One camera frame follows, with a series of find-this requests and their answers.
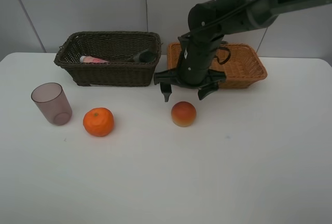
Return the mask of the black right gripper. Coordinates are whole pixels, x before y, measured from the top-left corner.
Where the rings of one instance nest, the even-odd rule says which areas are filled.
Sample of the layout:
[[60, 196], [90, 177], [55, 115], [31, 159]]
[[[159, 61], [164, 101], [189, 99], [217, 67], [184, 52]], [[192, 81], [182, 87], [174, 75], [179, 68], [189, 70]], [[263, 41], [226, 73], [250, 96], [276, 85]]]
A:
[[168, 102], [169, 97], [172, 94], [171, 85], [179, 86], [187, 89], [199, 89], [198, 98], [203, 100], [211, 93], [214, 93], [219, 88], [220, 82], [226, 81], [226, 74], [224, 72], [215, 71], [209, 69], [206, 75], [199, 83], [189, 83], [185, 79], [182, 79], [176, 68], [154, 73], [154, 84], [160, 84], [161, 93], [164, 96], [164, 101]]

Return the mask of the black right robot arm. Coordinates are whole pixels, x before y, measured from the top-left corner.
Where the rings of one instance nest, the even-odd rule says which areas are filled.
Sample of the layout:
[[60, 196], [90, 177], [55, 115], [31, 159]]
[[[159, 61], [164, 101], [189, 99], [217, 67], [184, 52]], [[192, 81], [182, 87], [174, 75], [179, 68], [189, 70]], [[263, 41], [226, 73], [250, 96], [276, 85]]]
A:
[[284, 13], [330, 4], [331, 0], [211, 0], [188, 15], [189, 32], [179, 37], [177, 66], [154, 74], [154, 83], [168, 100], [172, 86], [198, 90], [200, 100], [218, 90], [226, 74], [211, 69], [225, 35], [269, 27]]

